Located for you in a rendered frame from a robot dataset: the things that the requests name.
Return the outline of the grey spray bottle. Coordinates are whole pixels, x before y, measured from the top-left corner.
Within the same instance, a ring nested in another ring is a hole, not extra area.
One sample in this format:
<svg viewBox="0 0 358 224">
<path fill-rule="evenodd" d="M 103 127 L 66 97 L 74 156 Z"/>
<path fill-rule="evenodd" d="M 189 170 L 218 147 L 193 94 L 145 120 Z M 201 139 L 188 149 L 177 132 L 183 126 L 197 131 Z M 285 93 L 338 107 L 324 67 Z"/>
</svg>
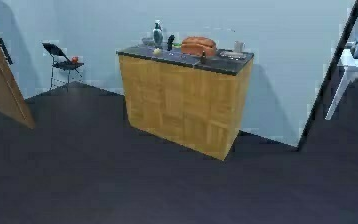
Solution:
<svg viewBox="0 0 358 224">
<path fill-rule="evenodd" d="M 159 20 L 155 21 L 155 27 L 153 29 L 153 39 L 154 39 L 155 47 L 161 48 L 163 42 L 163 32 Z"/>
</svg>

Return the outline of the black folding chair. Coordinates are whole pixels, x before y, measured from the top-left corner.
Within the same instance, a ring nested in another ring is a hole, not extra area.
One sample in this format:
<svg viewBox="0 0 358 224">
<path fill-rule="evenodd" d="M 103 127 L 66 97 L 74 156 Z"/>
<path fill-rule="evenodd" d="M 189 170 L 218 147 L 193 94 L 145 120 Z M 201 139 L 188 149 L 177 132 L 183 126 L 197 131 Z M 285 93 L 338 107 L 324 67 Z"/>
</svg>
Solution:
<svg viewBox="0 0 358 224">
<path fill-rule="evenodd" d="M 84 63 L 80 62 L 79 58 L 78 58 L 78 63 L 76 64 L 71 63 L 71 59 L 67 57 L 67 55 L 63 52 L 63 50 L 53 43 L 43 43 L 43 47 L 52 57 L 50 88 L 53 88 L 55 86 L 54 84 L 55 69 L 61 69 L 63 71 L 68 72 L 67 81 L 65 82 L 65 85 L 68 86 L 70 83 L 71 72 L 75 70 L 77 73 L 79 73 L 78 68 L 83 66 Z"/>
</svg>

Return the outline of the brown wooden room door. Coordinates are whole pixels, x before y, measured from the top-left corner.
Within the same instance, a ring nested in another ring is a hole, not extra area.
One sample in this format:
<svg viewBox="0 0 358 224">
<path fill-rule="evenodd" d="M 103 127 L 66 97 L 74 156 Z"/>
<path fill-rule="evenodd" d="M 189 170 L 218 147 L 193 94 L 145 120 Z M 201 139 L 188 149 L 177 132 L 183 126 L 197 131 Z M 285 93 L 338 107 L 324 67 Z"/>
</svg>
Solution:
<svg viewBox="0 0 358 224">
<path fill-rule="evenodd" d="M 35 127 L 29 106 L 25 102 L 18 84 L 0 48 L 0 112 L 27 126 Z"/>
</svg>

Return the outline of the white table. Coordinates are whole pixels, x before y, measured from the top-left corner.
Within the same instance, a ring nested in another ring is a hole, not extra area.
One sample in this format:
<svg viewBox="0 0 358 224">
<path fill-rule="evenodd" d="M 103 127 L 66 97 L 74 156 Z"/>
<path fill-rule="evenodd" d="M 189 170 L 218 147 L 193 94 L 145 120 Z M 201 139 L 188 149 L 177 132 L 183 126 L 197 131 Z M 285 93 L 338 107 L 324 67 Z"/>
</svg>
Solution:
<svg viewBox="0 0 358 224">
<path fill-rule="evenodd" d="M 355 59 L 349 49 L 345 49 L 340 57 L 340 65 L 344 69 L 343 76 L 336 89 L 335 95 L 331 101 L 330 107 L 326 113 L 325 119 L 330 120 L 339 105 L 341 98 L 346 92 L 347 87 L 358 79 L 358 59 Z"/>
</svg>

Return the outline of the grey flat plate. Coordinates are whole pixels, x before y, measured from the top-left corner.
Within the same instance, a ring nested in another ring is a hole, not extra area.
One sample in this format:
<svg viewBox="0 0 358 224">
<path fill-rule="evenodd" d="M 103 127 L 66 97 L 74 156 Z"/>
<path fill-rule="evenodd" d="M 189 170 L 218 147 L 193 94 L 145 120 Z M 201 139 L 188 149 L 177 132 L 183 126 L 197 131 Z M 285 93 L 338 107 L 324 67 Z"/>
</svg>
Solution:
<svg viewBox="0 0 358 224">
<path fill-rule="evenodd" d="M 233 51 L 222 51 L 220 53 L 221 57 L 234 59 L 234 60 L 244 60 L 247 56 L 243 52 L 233 52 Z"/>
</svg>

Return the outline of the wooden cabinet with dark top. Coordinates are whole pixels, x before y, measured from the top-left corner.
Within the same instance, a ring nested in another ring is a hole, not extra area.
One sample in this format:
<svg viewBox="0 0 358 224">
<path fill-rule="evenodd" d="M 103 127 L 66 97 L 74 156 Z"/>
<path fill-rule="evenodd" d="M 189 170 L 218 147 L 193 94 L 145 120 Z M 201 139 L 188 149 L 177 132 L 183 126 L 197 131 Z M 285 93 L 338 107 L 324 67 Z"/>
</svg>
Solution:
<svg viewBox="0 0 358 224">
<path fill-rule="evenodd" d="M 227 157 L 241 127 L 252 53 L 202 59 L 178 49 L 156 55 L 137 45 L 118 57 L 133 127 L 219 160 Z"/>
</svg>

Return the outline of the brown bread loaf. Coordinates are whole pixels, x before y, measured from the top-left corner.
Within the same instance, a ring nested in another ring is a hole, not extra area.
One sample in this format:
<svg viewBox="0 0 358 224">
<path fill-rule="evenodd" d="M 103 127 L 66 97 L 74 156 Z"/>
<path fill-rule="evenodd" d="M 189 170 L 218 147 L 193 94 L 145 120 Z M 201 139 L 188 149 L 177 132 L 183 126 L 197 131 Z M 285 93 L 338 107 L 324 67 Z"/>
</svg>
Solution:
<svg viewBox="0 0 358 224">
<path fill-rule="evenodd" d="M 196 56 L 201 56 L 202 54 L 207 57 L 214 56 L 216 54 L 216 43 L 206 37 L 187 37 L 181 43 L 181 52 Z"/>
</svg>

